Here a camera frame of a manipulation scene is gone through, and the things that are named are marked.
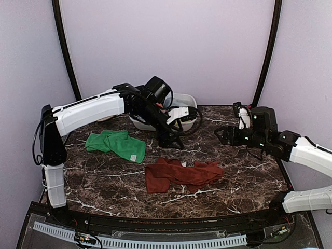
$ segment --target marble table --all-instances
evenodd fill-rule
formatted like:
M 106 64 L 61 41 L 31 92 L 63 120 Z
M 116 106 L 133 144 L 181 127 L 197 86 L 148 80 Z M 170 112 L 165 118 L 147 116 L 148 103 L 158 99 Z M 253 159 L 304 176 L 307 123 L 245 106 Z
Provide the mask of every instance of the marble table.
M 203 125 L 195 134 L 183 137 L 184 150 L 158 147 L 154 132 L 134 127 L 126 115 L 95 122 L 75 130 L 66 149 L 65 190 L 71 210 L 133 218 L 197 218 L 247 213 L 267 209 L 274 195 L 287 190 L 276 161 L 255 159 L 244 146 L 220 144 L 213 131 L 235 125 L 231 106 L 200 106 Z M 113 152 L 87 152 L 85 141 L 103 130 L 128 130 L 131 137 L 146 142 L 146 156 L 138 164 Z M 177 158 L 193 166 L 218 161 L 225 176 L 191 193 L 186 186 L 171 185 L 167 193 L 147 194 L 144 166 L 158 157 Z

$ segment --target red cloth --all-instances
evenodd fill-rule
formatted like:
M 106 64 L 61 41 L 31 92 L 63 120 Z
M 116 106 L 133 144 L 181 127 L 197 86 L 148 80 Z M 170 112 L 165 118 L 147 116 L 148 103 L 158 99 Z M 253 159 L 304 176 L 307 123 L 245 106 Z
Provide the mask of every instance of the red cloth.
M 224 176 L 218 162 L 195 161 L 194 167 L 183 167 L 177 159 L 158 158 L 154 164 L 145 167 L 145 181 L 148 193 L 165 193 L 170 183 L 184 184 L 191 192 L 196 192 L 213 180 Z

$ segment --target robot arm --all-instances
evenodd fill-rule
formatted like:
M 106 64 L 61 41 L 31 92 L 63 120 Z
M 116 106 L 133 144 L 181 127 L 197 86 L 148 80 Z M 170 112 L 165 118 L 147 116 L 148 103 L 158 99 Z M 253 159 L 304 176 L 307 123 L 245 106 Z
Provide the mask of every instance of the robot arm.
M 234 104 L 236 114 L 243 112 L 239 102 Z M 274 110 L 257 107 L 248 111 L 250 119 L 241 119 L 239 127 L 223 126 L 215 130 L 222 144 L 247 145 L 259 148 L 284 161 L 300 163 L 332 177 L 332 151 L 314 144 L 308 137 L 292 131 L 278 131 Z M 284 191 L 271 202 L 285 213 L 332 209 L 332 186 L 308 191 Z
M 63 168 L 67 153 L 62 137 L 79 127 L 105 117 L 128 113 L 133 118 L 139 116 L 146 124 L 156 128 L 160 147 L 171 148 L 175 143 L 177 148 L 182 149 L 184 146 L 179 138 L 182 126 L 179 125 L 177 132 L 172 129 L 181 118 L 190 116 L 195 119 L 198 113 L 192 107 L 169 111 L 160 108 L 158 103 L 163 103 L 169 92 L 171 88 L 155 76 L 144 86 L 121 84 L 69 105 L 55 108 L 44 106 L 39 135 L 42 155 L 39 155 L 40 162 L 35 156 L 34 159 L 36 164 L 43 166 L 43 183 L 50 205 L 54 209 L 66 206 Z

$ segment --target label tag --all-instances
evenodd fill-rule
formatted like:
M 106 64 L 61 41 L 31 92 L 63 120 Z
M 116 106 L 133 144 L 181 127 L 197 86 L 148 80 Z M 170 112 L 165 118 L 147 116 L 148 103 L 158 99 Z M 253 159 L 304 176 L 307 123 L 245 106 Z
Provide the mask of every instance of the label tag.
M 137 155 L 131 155 L 130 161 L 136 162 Z

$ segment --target lavender wall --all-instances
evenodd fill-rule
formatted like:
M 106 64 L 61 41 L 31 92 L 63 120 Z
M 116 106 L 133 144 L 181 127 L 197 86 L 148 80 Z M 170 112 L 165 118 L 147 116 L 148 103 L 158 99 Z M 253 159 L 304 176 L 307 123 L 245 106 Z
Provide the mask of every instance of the lavender wall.
M 74 101 L 51 1 L 0 3 L 0 234 L 16 248 L 25 214 L 42 191 L 31 143 L 46 104 Z
M 199 104 L 250 103 L 274 0 L 61 0 L 84 97 L 164 79 Z
M 274 54 L 260 105 L 276 110 L 280 130 L 332 148 L 332 2 L 284 1 Z M 301 165 L 286 169 L 296 190 L 332 179 Z M 325 248 L 332 248 L 332 216 L 313 212 Z

